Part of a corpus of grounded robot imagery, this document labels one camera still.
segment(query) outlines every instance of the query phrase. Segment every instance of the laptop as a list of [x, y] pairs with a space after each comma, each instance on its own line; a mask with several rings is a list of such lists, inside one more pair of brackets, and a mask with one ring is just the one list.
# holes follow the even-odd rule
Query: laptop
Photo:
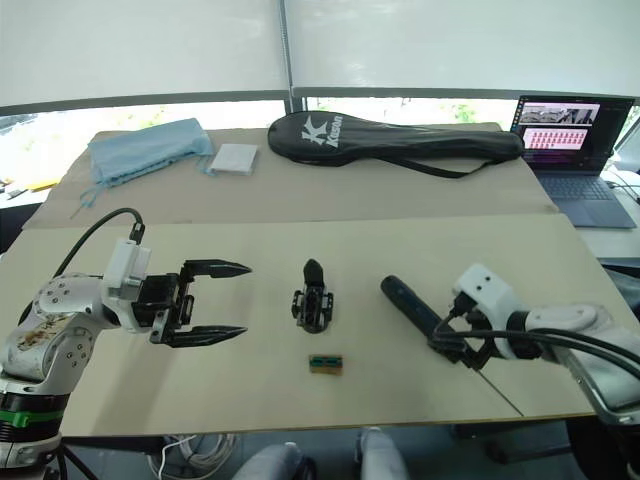
[[511, 131], [522, 158], [576, 227], [636, 224], [600, 178], [634, 100], [614, 97], [520, 97]]

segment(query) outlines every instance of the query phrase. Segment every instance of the desk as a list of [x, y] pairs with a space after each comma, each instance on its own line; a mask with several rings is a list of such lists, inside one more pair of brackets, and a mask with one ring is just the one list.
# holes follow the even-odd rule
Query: desk
[[[70, 271], [102, 272], [114, 238], [128, 230], [99, 230]], [[7, 319], [0, 337], [82, 231], [22, 233], [0, 262], [0, 304]], [[455, 423], [590, 411], [560, 367], [492, 360], [486, 373], [491, 385], [431, 351], [381, 293], [380, 281], [390, 273], [440, 313], [452, 300], [456, 278], [480, 261], [531, 305], [589, 300], [631, 328], [635, 322], [562, 215], [154, 225], [144, 244], [153, 250], [150, 273], [176, 271], [185, 258], [251, 266], [250, 275], [199, 279], [193, 288], [195, 324], [249, 331], [220, 345], [186, 350], [151, 345], [146, 336], [121, 330], [103, 333], [71, 396], [65, 435]], [[336, 296], [334, 322], [319, 335], [304, 333], [289, 313], [310, 257], [324, 266]], [[311, 374], [307, 356], [314, 353], [344, 355], [344, 375]]]
[[[456, 128], [496, 130], [496, 124]], [[101, 133], [106, 138], [117, 133]], [[70, 167], [25, 228], [89, 226], [123, 206], [137, 208], [148, 225], [159, 223], [251, 223], [318, 220], [380, 220], [459, 215], [528, 214], [557, 208], [518, 159], [459, 180], [416, 173], [379, 160], [340, 168], [300, 165], [273, 153], [266, 129], [209, 132], [214, 145], [258, 145], [251, 176], [200, 173], [185, 159], [105, 191], [91, 209], [69, 217], [92, 184], [89, 154]], [[470, 170], [478, 161], [446, 160], [447, 168]]]
[[[640, 176], [633, 172], [618, 172], [622, 178], [630, 185], [640, 184]], [[605, 180], [612, 180], [621, 183], [620, 178], [604, 172], [602, 177]], [[612, 228], [579, 228], [580, 236], [589, 246], [589, 249], [598, 258], [612, 257], [632, 257], [640, 258], [640, 205], [624, 193], [621, 189], [615, 190], [616, 197], [627, 210], [638, 228], [632, 229], [612, 229]]]

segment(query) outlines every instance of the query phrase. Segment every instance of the laptop keyboard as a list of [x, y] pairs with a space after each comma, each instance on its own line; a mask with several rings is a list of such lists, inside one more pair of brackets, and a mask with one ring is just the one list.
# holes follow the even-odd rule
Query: laptop keyboard
[[551, 198], [559, 200], [611, 200], [609, 187], [599, 178], [542, 176], [538, 180]]

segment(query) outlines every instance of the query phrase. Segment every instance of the blue towel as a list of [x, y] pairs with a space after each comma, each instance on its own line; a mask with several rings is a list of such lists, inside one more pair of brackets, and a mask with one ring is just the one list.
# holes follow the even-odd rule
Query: blue towel
[[207, 133], [195, 118], [165, 123], [89, 143], [91, 179], [96, 186], [80, 196], [84, 207], [93, 206], [105, 188], [115, 187], [146, 173], [164, 168], [189, 155], [213, 155]]

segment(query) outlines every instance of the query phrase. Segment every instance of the white robotic arm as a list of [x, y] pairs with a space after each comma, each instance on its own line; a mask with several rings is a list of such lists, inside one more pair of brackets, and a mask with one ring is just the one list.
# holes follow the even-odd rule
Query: white robotic arm
[[51, 460], [69, 395], [102, 330], [150, 332], [151, 343], [174, 348], [212, 345], [246, 331], [224, 325], [177, 330], [190, 323], [188, 285], [195, 276], [233, 277], [249, 268], [187, 260], [180, 273], [147, 276], [150, 253], [118, 240], [104, 275], [61, 274], [38, 291], [0, 350], [0, 470]]
[[[630, 477], [640, 478], [640, 335], [616, 324], [605, 308], [576, 304], [529, 309], [509, 285], [479, 264], [456, 282], [453, 307], [444, 320], [397, 277], [385, 278], [381, 288], [429, 345], [454, 363], [480, 370], [491, 357], [542, 358], [568, 368], [618, 441]], [[458, 317], [471, 330], [454, 331], [448, 325]], [[484, 339], [484, 344], [474, 350], [468, 338]]]

